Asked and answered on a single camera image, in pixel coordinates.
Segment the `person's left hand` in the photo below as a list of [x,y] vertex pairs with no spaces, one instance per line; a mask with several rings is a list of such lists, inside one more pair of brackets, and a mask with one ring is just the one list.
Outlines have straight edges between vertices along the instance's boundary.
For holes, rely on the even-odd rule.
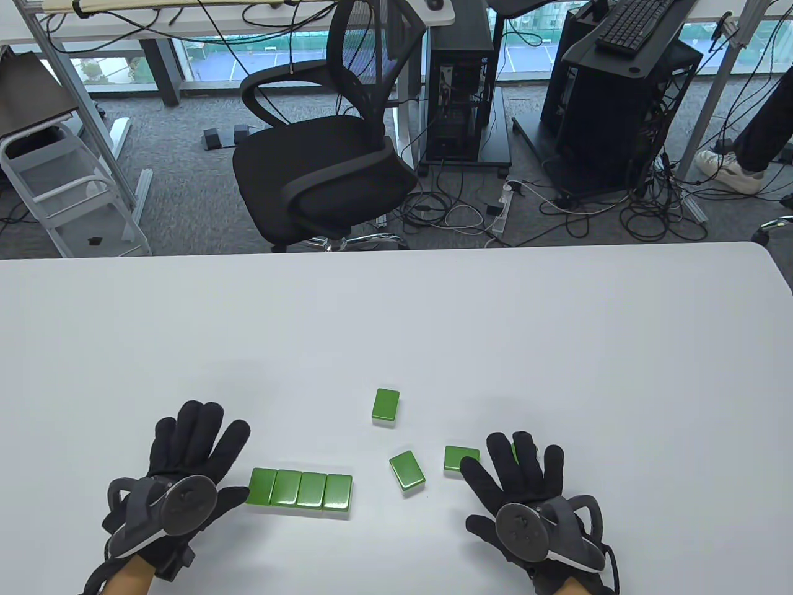
[[[178,416],[159,420],[151,444],[147,476],[180,480],[203,475],[215,485],[229,473],[250,437],[250,425],[244,420],[221,426],[224,409],[215,402],[202,404],[189,400]],[[189,546],[190,541],[230,510],[244,504],[247,487],[226,487],[218,492],[214,510],[197,530],[178,537],[162,537],[138,553],[151,566],[161,569],[172,563]]]

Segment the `person's right hand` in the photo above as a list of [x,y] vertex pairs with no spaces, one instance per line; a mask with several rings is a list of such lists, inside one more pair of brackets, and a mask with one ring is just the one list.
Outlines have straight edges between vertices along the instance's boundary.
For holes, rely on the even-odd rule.
[[492,433],[486,445],[497,479],[474,458],[465,457],[460,462],[465,483],[489,513],[488,516],[469,515],[465,519],[465,529],[498,549],[510,563],[524,567],[526,564],[499,540],[495,516],[508,503],[537,508],[560,496],[564,482],[564,451],[552,444],[545,449],[543,461],[538,461],[537,447],[526,431],[514,433],[512,439],[507,439],[504,433]]

